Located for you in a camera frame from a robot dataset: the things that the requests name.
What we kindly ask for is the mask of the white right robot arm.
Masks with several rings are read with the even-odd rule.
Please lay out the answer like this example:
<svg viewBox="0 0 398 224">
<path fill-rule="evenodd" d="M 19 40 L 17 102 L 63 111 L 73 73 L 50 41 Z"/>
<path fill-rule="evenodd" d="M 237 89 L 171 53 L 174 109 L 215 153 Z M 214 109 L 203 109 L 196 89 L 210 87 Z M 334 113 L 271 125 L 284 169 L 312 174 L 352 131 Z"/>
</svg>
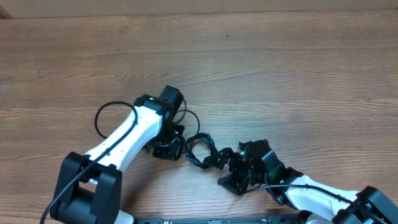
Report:
<svg viewBox="0 0 398 224">
<path fill-rule="evenodd" d="M 306 223 L 397 223 L 397 206 L 379 189 L 336 189 L 286 167 L 267 140 L 239 143 L 239 152 L 224 148 L 205 158 L 208 166 L 229 167 L 218 184 L 236 195 L 266 190 L 279 204 L 308 212 Z"/>
</svg>

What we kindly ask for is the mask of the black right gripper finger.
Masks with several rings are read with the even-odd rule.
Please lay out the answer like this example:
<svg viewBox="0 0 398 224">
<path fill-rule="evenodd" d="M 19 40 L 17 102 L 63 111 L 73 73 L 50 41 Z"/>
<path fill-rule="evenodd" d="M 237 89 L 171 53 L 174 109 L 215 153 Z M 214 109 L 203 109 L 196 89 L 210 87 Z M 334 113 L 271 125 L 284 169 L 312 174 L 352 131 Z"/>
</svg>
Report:
<svg viewBox="0 0 398 224">
<path fill-rule="evenodd" d="M 239 196 L 244 195 L 248 189 L 246 180 L 234 180 L 231 176 L 219 178 L 218 185 Z"/>
<path fill-rule="evenodd" d="M 226 147 L 218 151 L 213 156 L 208 156 L 204 158 L 204 163 L 211 167 L 223 170 L 225 165 L 229 163 L 231 159 L 234 158 L 234 151 L 230 147 Z"/>
</svg>

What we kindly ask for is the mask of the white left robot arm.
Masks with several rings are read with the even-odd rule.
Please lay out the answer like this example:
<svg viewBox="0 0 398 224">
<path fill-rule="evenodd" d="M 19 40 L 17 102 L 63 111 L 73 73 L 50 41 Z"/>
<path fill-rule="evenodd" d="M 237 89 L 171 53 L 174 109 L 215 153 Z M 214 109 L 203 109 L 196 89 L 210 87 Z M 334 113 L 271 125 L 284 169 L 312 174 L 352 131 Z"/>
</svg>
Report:
<svg viewBox="0 0 398 224">
<path fill-rule="evenodd" d="M 101 144 L 85 154 L 69 153 L 40 221 L 51 217 L 62 223 L 134 223 L 134 217 L 120 209 L 123 174 L 146 147 L 153 148 L 158 159 L 179 159 L 184 128 L 173 119 L 183 101 L 172 86 L 158 97 L 142 95 L 128 104 L 129 116 Z"/>
</svg>

